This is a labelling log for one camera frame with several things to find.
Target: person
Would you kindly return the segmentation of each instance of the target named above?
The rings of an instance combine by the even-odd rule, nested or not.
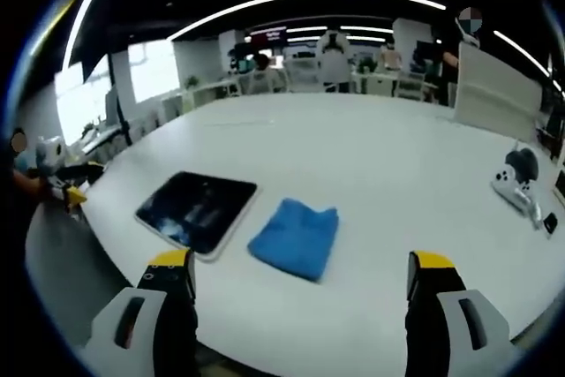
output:
[[[19,172],[26,174],[31,168],[31,160],[27,152],[27,136],[21,127],[16,127],[10,139],[13,166]]]
[[[398,71],[403,66],[403,58],[400,52],[395,50],[395,39],[387,41],[387,47],[380,53],[380,62],[385,65],[387,71]]]
[[[329,26],[316,45],[316,57],[320,62],[320,80],[327,92],[348,93],[351,80],[351,52],[347,38],[338,26]]]
[[[456,84],[459,73],[459,43],[465,42],[480,49],[480,11],[466,8],[456,18],[449,19],[441,31],[441,61],[443,71],[436,93],[440,105],[449,105],[449,83]]]
[[[253,72],[264,72],[266,74],[266,80],[268,82],[267,91],[262,91],[261,93],[266,93],[273,89],[274,93],[280,93],[284,89],[284,82],[281,78],[281,74],[273,68],[269,66],[271,60],[267,55],[259,53],[255,55],[253,58],[255,60],[255,70]]]

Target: blue towel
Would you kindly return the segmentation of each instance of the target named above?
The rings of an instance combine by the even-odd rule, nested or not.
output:
[[[337,223],[334,207],[316,212],[297,200],[285,199],[247,248],[275,268],[318,281],[328,262]]]

